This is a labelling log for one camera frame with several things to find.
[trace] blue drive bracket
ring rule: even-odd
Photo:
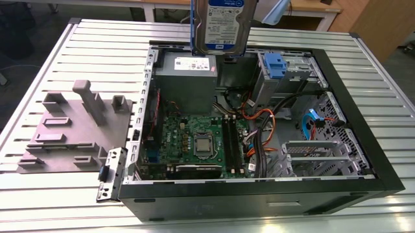
[[[279,53],[265,54],[266,66],[270,71],[271,79],[282,79],[287,72],[287,62]]]

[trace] aluminum slotted surface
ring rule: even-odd
[[[187,42],[188,39],[188,25],[87,19],[79,25],[68,25],[0,136],[0,170],[16,169],[26,140],[31,139],[44,112],[39,101],[48,91],[63,91],[67,99],[79,98],[70,91],[71,82],[82,77],[92,82],[92,91],[99,91],[103,99],[124,95],[127,99],[139,100],[148,41]],[[170,233],[415,231],[414,107],[358,42],[346,33],[253,29],[250,36],[250,45],[326,50],[402,178],[403,192],[367,200],[330,216],[182,221],[160,226],[142,223],[122,203],[95,203],[96,173],[6,173],[0,175],[0,230],[115,226]]]

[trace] metal bracket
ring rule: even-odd
[[[102,181],[102,184],[99,185],[96,195],[98,203],[120,202],[118,195],[122,186],[126,158],[126,148],[110,150],[106,165],[103,169],[100,169],[99,180]]]

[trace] side panel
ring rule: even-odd
[[[375,192],[122,199],[140,221],[245,218],[333,213]]]

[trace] sticker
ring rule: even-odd
[[[249,170],[250,170],[250,171],[255,171],[255,167],[257,167],[255,164],[250,164],[250,165],[249,165]]]
[[[254,107],[255,102],[251,99],[247,100],[247,103],[249,103],[249,105],[251,105],[251,107]]]
[[[206,31],[206,45],[210,49],[227,50],[234,47],[241,26],[237,17],[243,8],[242,0],[210,2]]]
[[[175,70],[209,70],[209,58],[206,57],[178,57],[175,59]]]

